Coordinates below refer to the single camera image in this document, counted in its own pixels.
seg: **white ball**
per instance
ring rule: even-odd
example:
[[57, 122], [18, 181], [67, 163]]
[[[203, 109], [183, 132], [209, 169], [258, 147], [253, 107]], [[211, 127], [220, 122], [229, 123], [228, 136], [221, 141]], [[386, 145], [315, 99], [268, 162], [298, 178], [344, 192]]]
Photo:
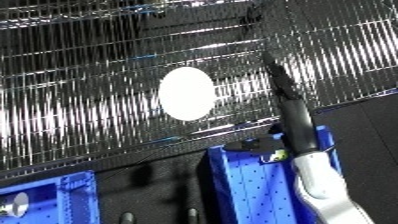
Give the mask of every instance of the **white ball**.
[[161, 81], [159, 99], [164, 111], [182, 121], [206, 116], [214, 107], [215, 89], [210, 77], [192, 67], [174, 69]]

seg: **blue plastic bin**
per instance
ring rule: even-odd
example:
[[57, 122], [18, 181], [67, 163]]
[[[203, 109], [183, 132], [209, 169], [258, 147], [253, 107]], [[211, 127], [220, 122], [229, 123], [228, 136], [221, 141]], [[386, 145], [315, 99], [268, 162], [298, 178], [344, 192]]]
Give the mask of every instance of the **blue plastic bin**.
[[[334, 145], [325, 126], [317, 127], [322, 149]], [[281, 135], [274, 135], [279, 140]], [[315, 223], [315, 216], [295, 195], [291, 160], [263, 163], [258, 154], [208, 150], [222, 222], [224, 224]], [[341, 172], [335, 150], [332, 165]]]
[[94, 173], [80, 172], [0, 189], [0, 195], [25, 192], [29, 208], [21, 218], [0, 217], [0, 224], [99, 224]]

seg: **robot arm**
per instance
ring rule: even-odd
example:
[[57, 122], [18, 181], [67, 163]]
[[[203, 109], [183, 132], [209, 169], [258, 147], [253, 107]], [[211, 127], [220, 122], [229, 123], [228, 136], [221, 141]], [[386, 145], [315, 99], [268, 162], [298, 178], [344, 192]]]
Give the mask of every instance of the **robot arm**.
[[293, 80], [268, 52], [264, 52], [263, 62], [278, 99], [283, 142], [295, 156], [297, 196], [323, 224], [372, 224], [366, 212], [350, 199], [346, 182], [331, 166], [327, 152], [319, 150], [312, 116]]
[[330, 165], [326, 152], [296, 157], [295, 190], [323, 224], [371, 224], [366, 212], [348, 195], [344, 178]]

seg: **blue tray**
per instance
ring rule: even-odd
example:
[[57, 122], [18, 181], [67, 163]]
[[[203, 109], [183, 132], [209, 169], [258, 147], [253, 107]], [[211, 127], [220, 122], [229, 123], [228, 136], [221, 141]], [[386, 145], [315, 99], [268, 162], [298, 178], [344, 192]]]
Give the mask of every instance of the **blue tray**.
[[21, 218], [0, 217], [0, 224], [99, 224], [92, 171], [0, 189], [0, 195], [25, 192], [29, 208]]
[[[325, 126], [317, 127], [322, 149], [334, 145]], [[281, 135], [274, 135], [279, 140]], [[260, 155], [208, 150], [222, 222], [225, 224], [314, 223], [315, 216], [297, 199], [291, 160], [263, 163]], [[331, 163], [341, 172], [335, 150]]]

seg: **metal grid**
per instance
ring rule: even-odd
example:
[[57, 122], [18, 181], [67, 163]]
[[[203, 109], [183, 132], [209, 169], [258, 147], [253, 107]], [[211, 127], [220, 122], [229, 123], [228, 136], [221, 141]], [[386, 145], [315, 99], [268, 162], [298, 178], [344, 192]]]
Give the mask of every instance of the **metal grid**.
[[[265, 49], [314, 109], [394, 89], [397, 18], [392, 0], [2, 0], [0, 170], [261, 126], [278, 116]], [[180, 66], [216, 83], [200, 121], [159, 105], [160, 80]]]

